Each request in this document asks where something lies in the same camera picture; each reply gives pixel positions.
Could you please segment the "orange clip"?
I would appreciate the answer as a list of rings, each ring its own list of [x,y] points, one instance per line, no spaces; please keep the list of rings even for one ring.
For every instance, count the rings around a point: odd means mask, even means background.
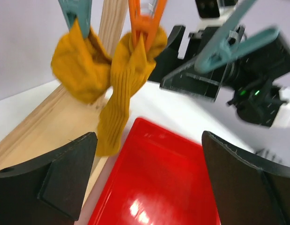
[[[145,36],[145,50],[146,52],[149,51],[156,36],[167,1],[168,0],[158,0],[156,8],[153,10],[153,15],[141,14],[141,4],[139,0],[128,1],[134,47],[138,44],[140,35],[143,34]]]

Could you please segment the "mustard sock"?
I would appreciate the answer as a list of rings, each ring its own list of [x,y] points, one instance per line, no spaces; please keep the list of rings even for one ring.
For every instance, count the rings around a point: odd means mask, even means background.
[[[70,94],[93,104],[110,87],[112,58],[98,35],[89,30],[83,38],[78,20],[58,42],[51,61],[52,72]]]
[[[109,157],[118,153],[129,119],[130,99],[146,83],[156,66],[155,57],[166,45],[167,35],[162,27],[157,29],[149,51],[145,50],[143,35],[136,47],[131,33],[119,41],[111,65],[113,93],[99,116],[96,156]]]

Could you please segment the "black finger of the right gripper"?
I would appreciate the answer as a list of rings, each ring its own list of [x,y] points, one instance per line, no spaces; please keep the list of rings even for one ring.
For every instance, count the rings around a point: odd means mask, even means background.
[[[182,64],[183,59],[178,57],[178,51],[185,29],[184,25],[175,25],[172,28],[166,48],[155,58],[156,67],[149,76],[149,81],[161,82],[164,76]]]

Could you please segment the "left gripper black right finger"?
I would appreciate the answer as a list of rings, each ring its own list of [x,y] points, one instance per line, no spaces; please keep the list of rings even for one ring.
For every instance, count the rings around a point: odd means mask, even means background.
[[[221,224],[290,225],[290,167],[209,131],[201,142]]]

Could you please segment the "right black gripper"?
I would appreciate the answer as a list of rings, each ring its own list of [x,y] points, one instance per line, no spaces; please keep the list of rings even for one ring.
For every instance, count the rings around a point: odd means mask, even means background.
[[[261,87],[290,72],[290,47],[283,35],[271,43],[206,74],[193,67],[178,70],[186,63],[178,60],[160,72],[160,87],[215,102],[221,87],[243,89],[249,84]]]

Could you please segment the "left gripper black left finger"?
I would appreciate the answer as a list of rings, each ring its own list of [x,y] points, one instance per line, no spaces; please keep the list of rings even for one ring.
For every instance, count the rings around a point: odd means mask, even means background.
[[[72,225],[79,219],[97,146],[88,132],[0,170],[0,225]]]

